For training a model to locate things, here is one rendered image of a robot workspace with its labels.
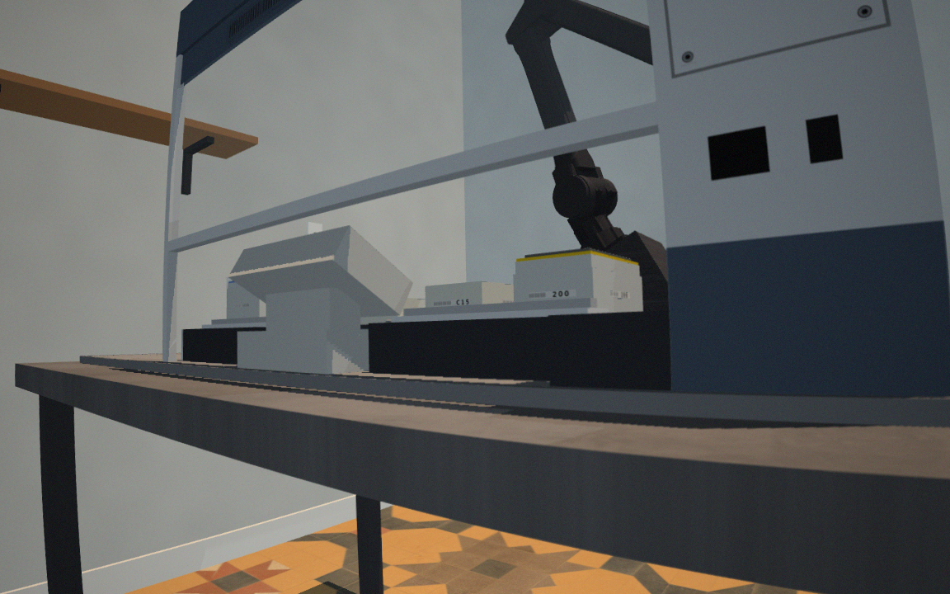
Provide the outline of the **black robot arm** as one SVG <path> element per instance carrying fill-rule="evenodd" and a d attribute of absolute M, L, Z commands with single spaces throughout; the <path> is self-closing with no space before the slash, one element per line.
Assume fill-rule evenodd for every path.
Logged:
<path fill-rule="evenodd" d="M 557 184 L 552 193 L 553 205 L 562 217 L 569 218 L 581 248 L 608 251 L 628 236 L 621 227 L 612 227 L 608 219 L 617 207 L 617 188 L 604 179 L 588 150 L 564 153 L 553 159 L 552 177 Z"/>

